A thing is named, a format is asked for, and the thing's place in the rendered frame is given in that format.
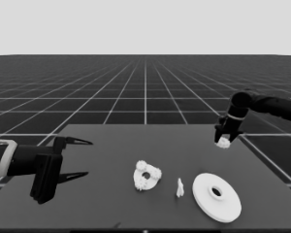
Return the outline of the large thick white disc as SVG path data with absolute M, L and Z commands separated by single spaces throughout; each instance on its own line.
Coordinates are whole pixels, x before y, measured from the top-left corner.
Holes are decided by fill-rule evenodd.
M 199 174 L 192 184 L 192 192 L 198 206 L 216 221 L 230 223 L 241 215 L 242 203 L 238 193 L 215 174 Z

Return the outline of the small white T-shaped piece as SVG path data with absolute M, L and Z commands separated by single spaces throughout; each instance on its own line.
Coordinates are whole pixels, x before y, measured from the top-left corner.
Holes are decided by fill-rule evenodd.
M 181 181 L 181 178 L 178 178 L 178 188 L 177 188 L 176 196 L 177 196 L 177 198 L 179 198 L 179 197 L 181 197 L 183 195 L 184 195 L 183 183 Z

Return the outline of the white round carrier with pins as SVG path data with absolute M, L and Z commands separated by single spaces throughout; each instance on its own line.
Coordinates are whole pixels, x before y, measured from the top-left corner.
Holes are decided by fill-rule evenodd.
M 146 169 L 144 171 L 138 171 L 137 169 L 135 169 L 134 174 L 133 174 L 134 184 L 137 178 L 144 177 L 147 179 L 147 186 L 145 190 L 153 189 L 157 185 L 157 183 L 160 181 L 160 180 L 157 181 L 151 177 L 150 170 L 153 168 L 156 168 L 156 167 L 147 163 Z

